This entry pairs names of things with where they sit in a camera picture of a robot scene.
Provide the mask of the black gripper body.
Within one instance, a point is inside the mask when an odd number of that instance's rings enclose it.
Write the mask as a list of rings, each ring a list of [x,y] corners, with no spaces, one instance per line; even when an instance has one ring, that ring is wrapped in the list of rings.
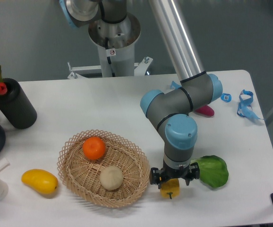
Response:
[[[186,179],[187,177],[192,177],[194,179],[200,178],[200,168],[197,162],[194,164],[189,164],[187,166],[179,165],[179,167],[172,168],[163,161],[163,167],[158,169],[152,167],[150,170],[150,184],[157,185],[155,178],[160,176],[162,178],[162,184],[170,179]]]

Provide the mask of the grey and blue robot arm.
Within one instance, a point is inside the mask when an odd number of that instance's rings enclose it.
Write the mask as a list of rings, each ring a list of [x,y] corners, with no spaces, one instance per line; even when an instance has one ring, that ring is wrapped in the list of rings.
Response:
[[[149,4],[180,81],[178,88],[168,93],[151,90],[140,101],[146,118],[164,141],[163,167],[151,169],[150,183],[161,187],[178,178],[189,183],[200,177],[199,166],[191,163],[197,124],[189,114],[218,99],[222,84],[204,70],[179,2],[152,0]],[[71,26],[88,25],[103,77],[135,74],[134,45],[140,23],[128,13],[126,1],[62,0],[60,6]]]

